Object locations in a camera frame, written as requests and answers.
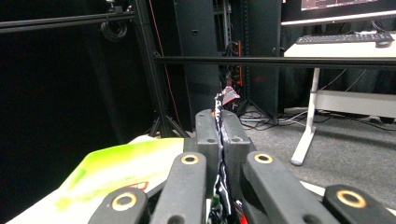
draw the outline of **tripod stand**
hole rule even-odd
[[[151,100],[158,114],[158,118],[153,122],[149,136],[154,136],[158,130],[160,130],[161,137],[175,136],[171,129],[172,127],[180,136],[189,137],[189,135],[166,114],[163,74],[159,72],[158,65],[154,62],[154,52],[156,52],[156,50],[149,23],[146,1],[135,0],[134,11],[135,16],[133,21],[137,35],[137,43],[142,55]]]

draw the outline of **computer monitor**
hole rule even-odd
[[[281,24],[314,25],[396,17],[396,0],[283,0]]]

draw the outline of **white table leg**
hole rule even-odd
[[[314,137],[316,128],[313,126],[313,124],[315,116],[315,103],[317,101],[319,73],[320,69],[315,68],[314,78],[312,80],[312,89],[309,96],[308,117],[306,119],[305,132],[290,160],[294,165],[303,165],[306,152],[308,151],[309,145],[311,144],[312,138]]]

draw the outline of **keyboard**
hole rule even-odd
[[[362,35],[306,35],[298,38],[296,44],[338,44],[393,41],[390,33],[362,34]]]

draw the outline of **desk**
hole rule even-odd
[[[396,41],[393,41],[390,47],[384,49],[376,48],[374,42],[313,45],[294,44],[285,52],[285,57],[395,58]],[[396,118],[396,95],[348,91],[318,91],[319,73],[320,69],[315,68],[305,131],[290,160],[294,165],[303,164],[309,145],[314,137],[316,130],[316,127],[313,126],[315,109]]]

